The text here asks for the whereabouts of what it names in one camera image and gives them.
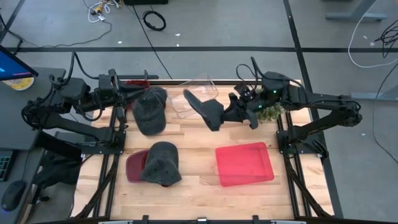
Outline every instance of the keyboard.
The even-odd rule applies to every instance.
[[[0,182],[7,181],[17,152],[12,150],[0,151]]]

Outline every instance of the cable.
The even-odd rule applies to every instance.
[[[3,18],[1,17],[1,14],[0,14],[0,20],[1,20],[1,23],[4,25],[5,23],[4,23]],[[28,44],[31,44],[31,45],[33,45],[33,46],[35,46],[35,47],[37,47],[37,48],[42,49],[42,48],[56,48],[56,47],[60,47],[60,46],[71,47],[71,46],[74,46],[74,45],[78,45],[78,44],[87,44],[87,43],[90,43],[90,42],[92,42],[92,41],[99,40],[99,39],[102,38],[104,35],[106,35],[106,34],[108,34],[108,33],[110,33],[110,32],[112,31],[112,23],[106,22],[106,21],[102,21],[102,22],[104,22],[104,23],[106,23],[106,24],[109,24],[109,30],[106,31],[105,33],[101,34],[99,37],[97,37],[97,38],[95,38],[95,39],[87,40],[87,41],[84,41],[84,42],[77,42],[77,43],[73,43],[73,44],[57,44],[57,45],[54,45],[54,46],[52,46],[52,45],[38,46],[38,45],[36,45],[36,44],[34,44],[34,43],[32,43],[32,42],[27,41],[25,38],[21,37],[19,34],[14,33],[14,32],[11,31],[7,26],[4,26],[4,28],[8,31],[8,33],[10,33],[11,35],[13,35],[14,37],[17,37],[18,39],[21,39],[21,40],[23,40],[24,42],[27,42]]]
[[[319,103],[319,102],[342,102],[342,101],[349,102],[349,103],[355,103],[356,106],[358,107],[358,110],[360,110],[362,108],[362,106],[357,101],[355,101],[355,100],[344,100],[344,99],[341,99],[341,100],[315,100],[315,101],[309,103],[308,105],[312,105],[312,104]]]
[[[94,154],[91,154],[91,155],[89,155],[85,160],[83,160],[83,162],[81,162],[81,164],[80,164],[80,167],[89,159],[89,158],[91,158],[92,156],[94,156]],[[70,208],[70,212],[69,212],[69,215],[67,216],[67,218],[70,218],[70,216],[72,215],[72,211],[73,211],[73,208],[75,207],[75,197],[72,197],[72,206],[71,206],[71,208]]]
[[[157,28],[156,26],[153,26],[150,22],[147,21],[147,16],[149,16],[149,15],[151,15],[151,14],[156,15],[157,17],[159,17],[159,18],[162,20],[163,26],[162,26],[161,28]],[[148,28],[150,28],[151,30],[154,30],[154,31],[162,31],[162,30],[164,30],[164,29],[166,28],[166,20],[164,19],[164,17],[163,17],[160,13],[158,13],[158,12],[156,12],[156,11],[145,11],[145,12],[142,14],[142,20],[144,21],[144,24],[145,24]]]
[[[98,92],[96,92],[95,95],[96,95],[96,102],[99,105],[99,115],[96,118],[88,118],[86,116],[86,113],[83,112],[81,114],[87,121],[91,121],[91,122],[99,120],[101,118],[102,112],[104,110],[104,108],[102,107],[102,103],[101,103],[100,96],[99,96]],[[79,100],[79,108],[80,108],[80,111],[83,111],[83,107],[81,106],[80,100]]]
[[[47,94],[46,94],[45,97],[40,101],[40,103],[43,103],[47,98],[49,98],[49,96],[51,95],[53,89],[54,89],[54,86],[51,85],[50,91],[47,92]]]
[[[387,55],[390,53],[390,50],[392,48],[392,46],[394,46],[396,40],[398,39],[398,26],[394,26],[393,28],[391,28],[394,24],[396,24],[398,22],[398,20],[396,20],[395,22],[393,22],[389,27],[387,27],[383,33],[381,34],[381,36],[379,38],[377,38],[376,40],[374,40],[375,42],[377,41],[381,41],[382,44],[382,53],[383,53],[383,58],[386,58]],[[387,34],[389,34],[390,32],[395,32],[394,35],[390,35],[388,37],[386,37]]]
[[[126,129],[126,128],[128,128],[128,127],[129,127],[129,126],[125,124],[125,125],[123,126],[123,130]]]
[[[99,37],[97,37],[97,38],[94,38],[94,39],[91,39],[91,40],[87,40],[87,41],[84,41],[84,42],[77,42],[77,43],[73,43],[73,44],[57,44],[57,45],[54,45],[54,46],[52,46],[52,45],[45,45],[45,46],[41,46],[40,48],[56,48],[56,47],[60,47],[60,46],[71,47],[71,46],[78,45],[78,44],[87,44],[87,43],[90,43],[90,42],[92,42],[92,41],[100,40],[100,38],[102,38],[104,35],[106,35],[106,34],[108,34],[108,33],[110,33],[110,32],[112,31],[112,23],[106,22],[106,21],[102,21],[102,22],[103,22],[103,23],[106,23],[106,24],[109,24],[109,30],[106,31],[105,33],[101,34],[101,35],[100,35]]]
[[[104,18],[105,18],[104,16],[102,16],[101,13],[96,12],[96,11],[93,10],[94,6],[101,5],[100,7],[104,8],[104,9],[105,9],[105,12],[108,13],[108,14],[111,12],[111,8],[109,7],[109,5],[110,5],[110,6],[114,6],[113,3],[109,2],[109,1],[106,1],[106,0],[101,0],[99,3],[96,3],[96,4],[94,4],[94,5],[90,6],[90,7],[88,7],[88,6],[86,5],[86,2],[84,2],[84,4],[85,4],[85,6],[88,8],[88,21],[91,22],[91,23],[103,21]],[[92,13],[92,12],[96,12],[94,15],[99,15],[99,16],[98,16],[98,19],[95,20],[95,21],[92,21],[92,20],[90,19],[91,13]]]
[[[69,113],[69,114],[70,114],[70,116],[72,116],[73,119],[75,119],[75,121],[76,121],[77,123],[80,123],[80,122],[75,118],[75,116],[74,116],[72,113]]]
[[[22,173],[22,178],[21,178],[21,180],[23,180],[23,179],[25,178],[26,165],[27,165],[27,160],[28,160],[28,158],[29,158],[30,152],[31,152],[31,151],[29,151],[29,152],[27,153],[27,155],[26,155],[25,166],[24,166],[24,171],[23,171],[23,173]]]
[[[265,79],[268,79],[268,80],[285,80],[285,81],[294,82],[294,83],[296,83],[299,87],[301,87],[301,89],[302,89],[302,91],[304,92],[304,95],[305,95],[305,102],[308,103],[308,94],[307,94],[307,91],[306,91],[305,87],[304,87],[300,82],[298,82],[298,81],[296,81],[296,80],[294,80],[294,79],[292,79],[292,78],[289,78],[289,77],[287,77],[287,76],[283,76],[282,78],[269,78],[269,77],[267,77],[266,75],[264,75],[264,74],[261,72],[261,70],[260,70],[260,68],[259,68],[259,66],[258,66],[258,64],[257,64],[257,62],[256,62],[256,59],[254,59],[254,57],[251,57],[250,59],[251,59],[251,61],[252,61],[253,67],[254,67],[254,72],[255,72],[256,80],[257,80],[257,78],[258,78],[258,74],[257,74],[257,73],[259,73],[259,74],[261,75],[262,78],[265,78]]]
[[[390,65],[390,64],[393,64],[393,63],[398,62],[398,59],[395,59],[395,60],[393,60],[392,62],[389,62],[389,63],[383,63],[383,64],[380,64],[380,65],[368,65],[368,66],[364,66],[364,65],[359,65],[358,63],[356,63],[356,62],[354,61],[353,57],[351,56],[351,52],[350,52],[349,50],[350,50],[350,48],[351,48],[351,44],[353,43],[353,39],[354,39],[354,36],[355,36],[356,29],[358,28],[359,24],[361,23],[361,21],[363,20],[363,18],[365,17],[365,15],[369,12],[369,10],[371,10],[371,8],[372,8],[373,6],[374,6],[374,3],[373,3],[373,5],[362,15],[361,19],[360,19],[360,20],[358,21],[358,23],[356,24],[355,29],[354,29],[354,32],[353,32],[353,35],[351,36],[351,40],[349,41],[349,45],[348,45],[348,56],[349,56],[349,58],[351,59],[351,61],[352,61],[356,66],[358,66],[359,68],[376,68],[376,67],[385,66],[385,65]]]
[[[86,73],[86,71],[83,69],[83,66],[81,66],[80,59],[79,59],[79,56],[77,56],[77,53],[74,52],[73,54],[74,54],[74,56],[76,57],[77,64],[79,65],[80,71],[83,72],[83,74],[84,74],[85,76],[87,76],[88,78],[91,78],[91,79],[94,79],[94,80],[98,80],[98,79],[99,79],[98,77],[92,77],[91,75],[89,75],[89,74]]]
[[[375,132],[374,132],[374,123],[375,123],[375,121],[374,121],[374,114],[375,114],[375,112],[376,112],[377,97],[379,96],[380,91],[381,91],[381,88],[382,88],[382,86],[384,85],[384,83],[386,82],[387,78],[390,76],[390,74],[392,73],[392,71],[394,71],[394,69],[396,69],[397,66],[398,66],[398,63],[396,63],[396,65],[391,69],[391,71],[390,71],[390,72],[386,75],[386,77],[383,79],[383,82],[381,82],[381,85],[380,85],[380,87],[379,87],[379,89],[378,89],[378,91],[377,91],[377,93],[376,93],[376,97],[374,98],[373,112],[372,112],[372,134],[373,134],[373,138],[374,138],[374,141],[376,142],[376,144],[377,144],[382,150],[384,150],[384,152],[386,152],[386,153],[398,164],[398,161],[397,161],[396,157],[393,156],[393,155],[392,155],[387,149],[385,149],[383,146],[381,146],[381,144],[380,144],[379,141],[377,140],[376,134],[375,134]]]
[[[61,83],[61,85],[66,85],[69,82],[70,77],[72,77],[73,66],[75,65],[75,54],[76,54],[75,52],[72,52],[72,57],[70,59],[70,66],[69,66],[68,76],[65,79],[65,81]]]
[[[139,21],[139,24],[141,25],[141,28],[142,28],[142,30],[144,31],[145,36],[147,37],[147,40],[148,40],[148,42],[149,42],[150,47],[152,47],[152,50],[154,51],[154,53],[155,53],[157,59],[159,60],[159,62],[162,64],[162,66],[163,66],[164,70],[166,71],[167,75],[170,77],[170,79],[173,79],[173,77],[170,75],[169,71],[167,70],[166,66],[163,64],[162,60],[161,60],[160,57],[157,55],[157,52],[156,52],[154,46],[152,45],[152,42],[150,41],[150,39],[149,39],[149,37],[148,37],[148,35],[147,35],[147,32],[145,31],[145,28],[144,28],[144,26],[142,25],[142,22],[141,22],[141,20],[140,20],[138,14],[137,14],[136,8],[134,7],[134,5],[132,5],[132,8],[133,8],[134,12],[132,12],[127,6],[126,6],[126,8],[127,8],[132,14],[134,14],[134,15],[137,16],[137,19],[138,19],[138,21]]]
[[[254,88],[253,88],[252,85],[249,85],[249,86],[252,88],[252,90],[256,90],[256,88],[257,88],[258,77],[256,77],[256,76],[254,75],[254,72],[251,70],[251,68],[249,67],[249,65],[246,65],[246,64],[239,64],[239,65],[235,68],[235,72],[236,72],[236,76],[237,76],[240,80],[242,80],[243,82],[244,82],[244,80],[243,80],[243,78],[241,78],[241,76],[239,75],[239,71],[238,71],[238,69],[239,69],[240,66],[245,66],[246,68],[248,68],[248,69],[250,70],[250,72],[252,73],[252,75],[254,76],[254,78],[256,78],[256,85],[254,86]]]
[[[85,0],[83,0],[83,4],[86,6],[87,9],[90,9],[90,7],[87,6],[87,3]]]

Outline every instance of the white cable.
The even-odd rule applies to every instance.
[[[92,20],[90,19],[90,16],[91,16],[91,9],[92,9],[94,6],[97,6],[97,5],[102,4],[102,3],[104,3],[104,0],[101,0],[99,3],[94,4],[94,5],[92,5],[92,6],[89,8],[89,10],[88,10],[88,21],[89,21],[89,22],[95,23],[95,22],[101,21],[101,19],[97,19],[97,20],[95,20],[95,21],[92,21]],[[105,5],[103,6],[103,8],[105,9],[105,12],[106,12],[107,14],[109,14],[109,13],[111,12],[111,8],[109,7],[109,5],[110,5],[110,6],[113,6],[114,4],[113,4],[113,3],[107,2],[107,3],[105,3]]]
[[[102,1],[100,1],[99,3],[97,3],[97,4],[94,4],[94,5],[92,5],[90,8],[89,8],[89,10],[88,10],[88,21],[89,22],[91,22],[91,23],[95,23],[95,22],[98,22],[98,21],[101,21],[101,19],[97,19],[97,20],[95,20],[95,21],[92,21],[91,19],[90,19],[90,16],[91,16],[91,9],[94,7],[94,6],[97,6],[97,5],[99,5],[99,4],[101,4],[102,3]]]
[[[362,18],[358,21],[357,25],[355,26],[353,35],[351,36],[351,40],[350,40],[350,42],[349,42],[349,45],[348,45],[348,56],[349,56],[349,58],[351,59],[351,61],[352,61],[356,66],[358,66],[359,68],[376,68],[376,67],[385,66],[385,65],[390,65],[390,64],[393,64],[393,63],[398,62],[398,58],[397,58],[397,59],[395,59],[394,61],[389,62],[389,63],[384,63],[384,64],[380,64],[380,65],[368,65],[368,66],[365,66],[365,65],[358,65],[358,64],[354,61],[353,57],[351,56],[351,52],[350,52],[349,50],[350,50],[350,48],[351,48],[351,44],[353,43],[353,39],[354,39],[354,36],[355,36],[356,29],[358,28],[359,24],[361,23],[361,21],[363,20],[363,18],[365,17],[365,15],[369,12],[369,10],[371,10],[371,8],[372,8],[373,6],[374,6],[374,3],[373,3],[373,5],[362,15]]]

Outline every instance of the computer mouse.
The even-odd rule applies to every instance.
[[[17,180],[8,186],[1,199],[1,207],[4,211],[10,212],[16,209],[24,194],[26,183],[23,180]]]

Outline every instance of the desk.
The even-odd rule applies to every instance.
[[[226,108],[229,105],[228,93],[234,91],[233,86],[218,85],[217,88],[217,100]],[[294,217],[284,160],[277,149],[276,121],[262,123],[255,130],[250,129],[248,122],[227,122],[221,126],[220,131],[211,132],[198,114],[179,119],[169,102],[165,113],[165,130],[152,137],[142,135],[132,113],[127,113],[129,127],[116,177],[112,220],[141,220],[143,215],[149,215],[150,220],[196,220],[198,217],[210,220],[250,220],[252,215],[259,215],[260,219]],[[93,123],[93,126],[107,126],[110,115],[111,109],[104,111],[101,119]],[[308,109],[294,111],[292,117],[297,125],[310,122]],[[126,159],[159,141],[168,141],[177,146],[182,181],[168,188],[157,184],[129,183],[126,178]],[[222,187],[218,178],[215,149],[261,141],[267,144],[275,179]],[[72,215],[82,210],[97,189],[102,158],[101,155],[95,155],[82,166]],[[333,214],[320,159],[314,154],[302,154],[300,158],[309,191],[327,212]],[[296,191],[300,213],[303,215],[301,196],[297,189]],[[100,215],[103,214],[104,198],[107,195],[106,192],[103,194]]]
[[[11,212],[0,212],[2,224],[17,223],[20,220],[26,208],[26,203],[24,202],[27,201],[32,180],[37,173],[45,151],[43,148],[34,147],[39,132],[32,131],[32,128],[25,124],[21,117],[21,109],[26,105],[28,100],[35,100],[38,96],[43,97],[50,90],[49,74],[53,74],[55,78],[62,77],[65,74],[65,70],[59,68],[34,68],[34,70],[39,73],[39,76],[35,78],[35,82],[27,90],[15,91],[6,84],[0,83],[0,104],[2,105],[0,126],[6,129],[12,127],[12,131],[7,132],[5,130],[0,134],[0,148],[23,150],[18,151],[8,180],[0,182],[0,197],[2,197],[12,182],[21,180],[25,163],[26,172],[24,181],[27,183],[19,206]]]

